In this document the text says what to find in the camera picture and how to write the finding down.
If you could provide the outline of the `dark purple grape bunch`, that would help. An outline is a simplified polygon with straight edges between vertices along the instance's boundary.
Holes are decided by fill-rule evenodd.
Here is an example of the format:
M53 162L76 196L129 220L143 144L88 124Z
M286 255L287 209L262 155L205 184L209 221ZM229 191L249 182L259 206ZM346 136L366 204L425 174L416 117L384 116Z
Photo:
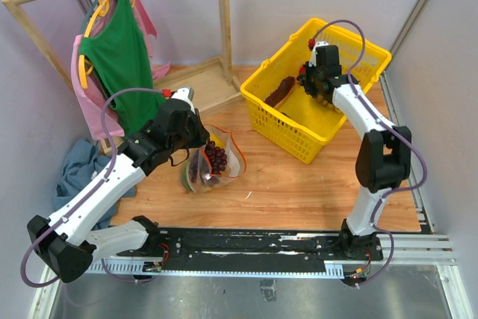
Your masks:
M220 175L226 171L227 155L223 148L208 140L196 150L190 164L197 166L196 188L213 188L220 183Z

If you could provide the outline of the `watermelon slice toy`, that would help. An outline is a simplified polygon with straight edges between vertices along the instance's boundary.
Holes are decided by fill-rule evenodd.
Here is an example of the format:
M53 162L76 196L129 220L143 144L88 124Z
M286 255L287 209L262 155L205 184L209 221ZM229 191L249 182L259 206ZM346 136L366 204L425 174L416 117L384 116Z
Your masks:
M186 191L196 192L197 166L185 164L180 172L180 181Z

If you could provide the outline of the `clear zip bag orange zipper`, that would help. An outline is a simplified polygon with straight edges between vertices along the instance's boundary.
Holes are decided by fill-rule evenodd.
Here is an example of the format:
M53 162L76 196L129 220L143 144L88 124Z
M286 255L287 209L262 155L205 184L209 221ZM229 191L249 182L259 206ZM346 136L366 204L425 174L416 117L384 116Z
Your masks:
M191 193L204 193L219 188L242 176L246 158L232 131L205 125L209 138L205 145L190 151L180 172L183 188Z

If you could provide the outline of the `yellow bell pepper toy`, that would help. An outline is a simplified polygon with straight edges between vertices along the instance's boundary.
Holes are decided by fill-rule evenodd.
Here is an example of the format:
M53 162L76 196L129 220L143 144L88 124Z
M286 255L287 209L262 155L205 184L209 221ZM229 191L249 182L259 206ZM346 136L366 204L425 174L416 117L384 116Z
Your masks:
M215 146L220 148L225 148L226 143L222 140L221 136L216 135L215 133L210 134L210 141L215 143Z

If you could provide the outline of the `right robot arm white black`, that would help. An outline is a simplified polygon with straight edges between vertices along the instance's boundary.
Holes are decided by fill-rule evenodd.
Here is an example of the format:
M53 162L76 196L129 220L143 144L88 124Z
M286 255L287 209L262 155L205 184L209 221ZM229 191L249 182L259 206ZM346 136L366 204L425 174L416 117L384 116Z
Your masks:
M412 134L405 126L395 126L373 106L358 81L345 75L336 45L309 40L311 57L299 72L299 83L316 102L342 112L357 131L361 146L356 159L360 184L351 214L343 221L338 244L330 249L354 259L379 243L376 222L386 204L386 196L407 180Z

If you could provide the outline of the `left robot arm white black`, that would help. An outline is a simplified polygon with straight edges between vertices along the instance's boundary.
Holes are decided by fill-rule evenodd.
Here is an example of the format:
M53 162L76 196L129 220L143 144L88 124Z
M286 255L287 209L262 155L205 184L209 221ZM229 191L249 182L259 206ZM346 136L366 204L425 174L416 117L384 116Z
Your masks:
M111 255L129 250L155 254L161 230L144 216L121 226L93 227L126 191L170 162L174 152L199 148L208 137L191 99L174 92L159 106L156 118L130 136L76 197L49 217L36 215L28 222L27 253L36 253L64 283L75 281L92 263Z

